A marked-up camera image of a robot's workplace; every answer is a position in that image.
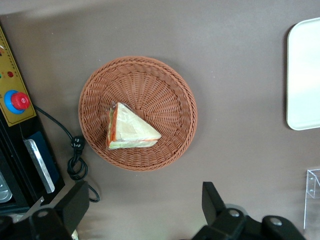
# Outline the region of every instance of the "bread slice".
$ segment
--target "bread slice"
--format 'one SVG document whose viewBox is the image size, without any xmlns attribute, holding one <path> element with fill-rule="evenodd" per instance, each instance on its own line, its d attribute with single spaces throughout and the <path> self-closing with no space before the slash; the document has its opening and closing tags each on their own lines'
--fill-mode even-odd
<svg viewBox="0 0 320 240">
<path fill-rule="evenodd" d="M 109 118 L 109 149 L 151 147 L 161 138 L 157 130 L 120 102 L 110 111 Z"/>
</svg>

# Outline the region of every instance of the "wicker basket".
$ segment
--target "wicker basket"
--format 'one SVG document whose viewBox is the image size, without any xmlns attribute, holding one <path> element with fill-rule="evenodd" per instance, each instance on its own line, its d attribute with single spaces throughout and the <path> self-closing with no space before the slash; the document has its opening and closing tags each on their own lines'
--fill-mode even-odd
<svg viewBox="0 0 320 240">
<path fill-rule="evenodd" d="M 152 147 L 108 150 L 107 109 L 113 101 L 127 104 L 161 139 Z M 184 79 L 144 56 L 120 57 L 96 70 L 79 101 L 79 121 L 89 145 L 104 160 L 133 171 L 156 170 L 178 159 L 195 135 L 197 120 L 195 98 Z"/>
</svg>

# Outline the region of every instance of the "yellow control panel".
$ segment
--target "yellow control panel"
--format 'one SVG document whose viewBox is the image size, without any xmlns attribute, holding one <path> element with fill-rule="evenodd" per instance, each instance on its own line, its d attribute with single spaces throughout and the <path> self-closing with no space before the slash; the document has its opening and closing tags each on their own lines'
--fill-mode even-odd
<svg viewBox="0 0 320 240">
<path fill-rule="evenodd" d="M 9 127 L 36 116 L 26 86 L 1 27 L 0 108 Z"/>
</svg>

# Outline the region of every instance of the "clear acrylic stand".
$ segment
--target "clear acrylic stand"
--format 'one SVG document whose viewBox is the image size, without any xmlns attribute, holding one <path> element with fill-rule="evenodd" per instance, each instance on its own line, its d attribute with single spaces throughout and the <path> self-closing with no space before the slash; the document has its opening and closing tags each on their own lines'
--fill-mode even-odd
<svg viewBox="0 0 320 240">
<path fill-rule="evenodd" d="M 304 237 L 308 240 L 320 239 L 320 169 L 307 170 Z"/>
</svg>

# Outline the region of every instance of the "metal handle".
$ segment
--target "metal handle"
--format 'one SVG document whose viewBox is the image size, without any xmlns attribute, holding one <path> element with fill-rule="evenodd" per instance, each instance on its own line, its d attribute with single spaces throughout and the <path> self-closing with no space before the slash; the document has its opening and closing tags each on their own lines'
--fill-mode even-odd
<svg viewBox="0 0 320 240">
<path fill-rule="evenodd" d="M 33 164 L 41 178 L 44 188 L 48 194 L 55 191 L 55 185 L 50 177 L 47 166 L 40 154 L 37 144 L 32 139 L 24 139 L 24 145 L 26 146 L 30 157 L 32 158 Z"/>
</svg>

